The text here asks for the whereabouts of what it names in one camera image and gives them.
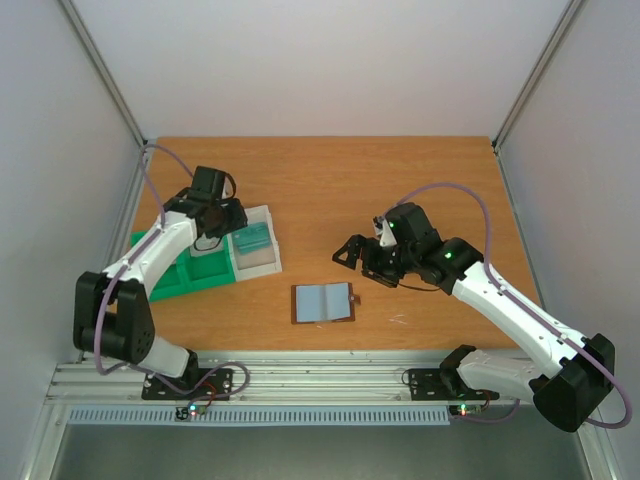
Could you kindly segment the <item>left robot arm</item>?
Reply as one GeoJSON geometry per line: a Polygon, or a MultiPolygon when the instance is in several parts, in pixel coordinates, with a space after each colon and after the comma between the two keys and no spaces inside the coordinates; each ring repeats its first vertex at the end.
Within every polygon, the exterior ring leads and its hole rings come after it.
{"type": "Polygon", "coordinates": [[[179,398],[199,391],[196,353],[157,334],[150,295],[179,255],[199,239],[221,240],[247,226],[236,191],[229,173],[197,167],[191,184],[159,205],[157,219],[127,253],[102,271],[78,278],[73,343],[93,354],[99,374],[130,367],[155,376],[179,398]],[[105,357],[116,360],[116,367],[105,367],[105,357]]]}

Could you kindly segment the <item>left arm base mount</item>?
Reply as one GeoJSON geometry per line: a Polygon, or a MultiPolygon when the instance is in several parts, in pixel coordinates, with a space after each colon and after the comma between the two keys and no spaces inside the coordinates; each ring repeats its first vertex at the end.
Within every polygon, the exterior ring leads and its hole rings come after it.
{"type": "Polygon", "coordinates": [[[233,387],[233,370],[222,368],[211,375],[206,373],[205,368],[191,369],[180,378],[165,377],[165,382],[158,375],[147,376],[141,398],[146,401],[187,401],[214,395],[227,400],[233,387]]]}

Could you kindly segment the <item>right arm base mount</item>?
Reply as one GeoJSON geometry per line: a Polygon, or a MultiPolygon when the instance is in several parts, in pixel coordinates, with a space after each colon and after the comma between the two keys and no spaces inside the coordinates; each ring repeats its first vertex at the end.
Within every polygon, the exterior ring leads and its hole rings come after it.
{"type": "Polygon", "coordinates": [[[401,374],[401,382],[409,389],[412,401],[494,401],[500,398],[497,392],[485,390],[451,393],[441,381],[437,368],[407,369],[401,374]]]}

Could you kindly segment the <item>brown leather card holder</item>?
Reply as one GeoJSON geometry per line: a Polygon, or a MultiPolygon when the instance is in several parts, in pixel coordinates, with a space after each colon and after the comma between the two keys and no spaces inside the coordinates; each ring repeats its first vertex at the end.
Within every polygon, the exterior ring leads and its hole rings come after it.
{"type": "Polygon", "coordinates": [[[348,282],[294,285],[291,288],[291,323],[309,325],[355,320],[360,296],[348,282]]]}

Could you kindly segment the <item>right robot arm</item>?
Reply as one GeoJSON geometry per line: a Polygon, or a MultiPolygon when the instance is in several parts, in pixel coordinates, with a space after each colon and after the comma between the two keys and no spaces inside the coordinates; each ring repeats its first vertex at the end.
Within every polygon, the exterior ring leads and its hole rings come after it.
{"type": "Polygon", "coordinates": [[[615,347],[602,334],[584,336],[545,312],[504,280],[467,241],[444,240],[424,210],[405,203],[374,220],[375,236],[356,234],[334,262],[386,287],[408,274],[472,307],[511,338],[525,360],[462,345],[440,364],[453,396],[489,390],[533,404],[556,428],[575,432],[613,388],[615,347]]]}

